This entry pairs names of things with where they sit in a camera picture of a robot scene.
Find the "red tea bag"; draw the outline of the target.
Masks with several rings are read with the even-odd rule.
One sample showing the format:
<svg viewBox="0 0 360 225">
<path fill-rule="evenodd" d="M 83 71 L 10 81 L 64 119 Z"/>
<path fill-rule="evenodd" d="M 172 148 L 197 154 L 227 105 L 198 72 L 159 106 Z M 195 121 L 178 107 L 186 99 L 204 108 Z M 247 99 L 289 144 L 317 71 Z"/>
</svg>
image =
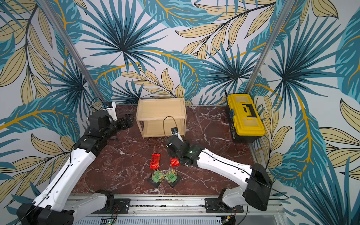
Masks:
<svg viewBox="0 0 360 225">
<path fill-rule="evenodd" d="M 180 162 L 177 158 L 170 158 L 171 167 L 177 167 L 180 165 Z"/>
<path fill-rule="evenodd" d="M 160 157 L 161 157 L 161 155 L 159 153 L 152 154 L 151 163 L 150 163 L 150 169 L 151 170 L 158 170 L 159 169 Z"/>
</svg>

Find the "green tea bag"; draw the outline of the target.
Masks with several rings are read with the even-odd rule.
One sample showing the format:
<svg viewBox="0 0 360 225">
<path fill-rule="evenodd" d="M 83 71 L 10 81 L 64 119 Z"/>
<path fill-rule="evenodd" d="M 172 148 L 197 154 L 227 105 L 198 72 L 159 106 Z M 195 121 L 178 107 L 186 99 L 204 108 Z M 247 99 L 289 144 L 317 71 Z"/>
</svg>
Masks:
<svg viewBox="0 0 360 225">
<path fill-rule="evenodd" d="M 166 173 L 165 179 L 172 188 L 174 188 L 182 180 L 174 169 L 170 169 Z"/>
<path fill-rule="evenodd" d="M 148 182 L 155 188 L 158 188 L 165 177 L 166 175 L 162 171 L 155 170 L 148 178 Z"/>
</svg>

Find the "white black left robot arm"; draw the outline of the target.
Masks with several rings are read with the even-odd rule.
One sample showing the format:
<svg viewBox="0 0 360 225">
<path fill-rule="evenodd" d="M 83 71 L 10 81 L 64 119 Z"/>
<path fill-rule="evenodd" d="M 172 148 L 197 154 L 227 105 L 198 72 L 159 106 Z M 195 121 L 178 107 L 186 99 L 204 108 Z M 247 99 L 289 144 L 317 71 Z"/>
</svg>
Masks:
<svg viewBox="0 0 360 225">
<path fill-rule="evenodd" d="M 115 110 L 109 108 L 94 112 L 88 120 L 88 128 L 55 178 L 32 203 L 23 203 L 17 209 L 22 225 L 72 225 L 95 211 L 113 206 L 113 194 L 109 191 L 100 191 L 73 205 L 67 204 L 67 200 L 108 140 L 118 131 L 133 127 L 134 115 L 117 118 Z"/>
</svg>

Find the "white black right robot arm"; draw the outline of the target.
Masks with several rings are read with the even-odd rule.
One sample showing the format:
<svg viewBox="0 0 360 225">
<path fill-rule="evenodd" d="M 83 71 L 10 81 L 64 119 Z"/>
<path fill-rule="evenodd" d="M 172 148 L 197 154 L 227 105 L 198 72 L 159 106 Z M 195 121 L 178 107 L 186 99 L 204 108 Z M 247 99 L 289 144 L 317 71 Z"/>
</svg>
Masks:
<svg viewBox="0 0 360 225">
<path fill-rule="evenodd" d="M 220 204 L 234 208 L 247 204 L 259 211 L 266 211 L 269 201 L 285 201 L 289 197 L 276 189 L 265 168 L 255 163 L 241 164 L 221 157 L 199 145 L 191 145 L 178 134 L 166 138 L 166 147 L 171 157 L 181 165 L 197 167 L 219 174 L 238 186 L 223 189 L 218 197 Z"/>
</svg>

